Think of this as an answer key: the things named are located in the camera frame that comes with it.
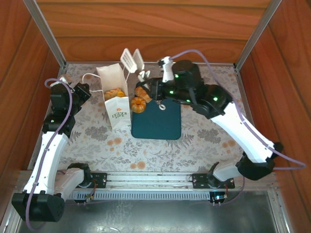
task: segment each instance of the paper bag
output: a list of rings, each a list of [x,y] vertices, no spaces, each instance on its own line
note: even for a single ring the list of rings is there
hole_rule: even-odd
[[[124,77],[124,72],[121,66],[119,64],[113,64],[96,69],[101,77],[103,99],[112,129],[118,129],[123,126],[131,125],[127,80]],[[106,101],[104,93],[116,88],[121,88],[121,91],[123,91],[126,96],[114,97]]]

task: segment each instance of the floral patterned surface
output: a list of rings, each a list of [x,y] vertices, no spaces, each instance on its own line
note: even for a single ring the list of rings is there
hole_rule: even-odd
[[[75,85],[85,73],[96,73],[102,65],[70,64],[69,74]],[[161,77],[157,66],[146,66],[150,77]],[[207,67],[200,67],[205,83],[214,83]],[[221,83],[239,102],[244,113],[241,95],[233,67],[213,67]],[[90,90],[101,88],[98,78],[86,75]],[[128,80],[130,99],[134,96],[137,80]],[[100,171],[206,171],[217,161],[226,161],[240,156],[242,149],[218,125],[195,113],[189,106],[182,106],[182,136],[178,140],[136,139],[131,135],[131,126],[111,130],[105,112],[101,92],[92,97],[75,116],[76,124],[68,145],[60,159],[59,169],[70,163],[88,163],[91,170]]]

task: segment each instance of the teal mat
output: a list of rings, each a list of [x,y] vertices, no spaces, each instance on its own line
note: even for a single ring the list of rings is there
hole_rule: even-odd
[[[133,113],[132,136],[144,139],[177,140],[181,136],[180,104],[163,100],[164,111],[156,101],[147,104],[142,113]]]

